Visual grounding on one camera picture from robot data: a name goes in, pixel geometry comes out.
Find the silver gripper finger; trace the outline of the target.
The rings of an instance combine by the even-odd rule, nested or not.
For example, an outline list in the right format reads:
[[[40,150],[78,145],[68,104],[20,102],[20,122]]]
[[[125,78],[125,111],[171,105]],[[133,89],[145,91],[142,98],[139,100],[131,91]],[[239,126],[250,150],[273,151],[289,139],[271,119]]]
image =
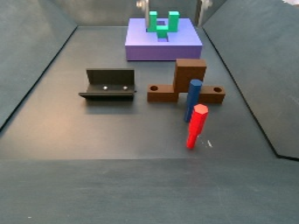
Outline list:
[[[213,6],[213,0],[201,0],[199,22],[198,26],[203,24],[205,11]]]
[[[145,12],[145,16],[149,17],[150,0],[137,0],[137,7]]]

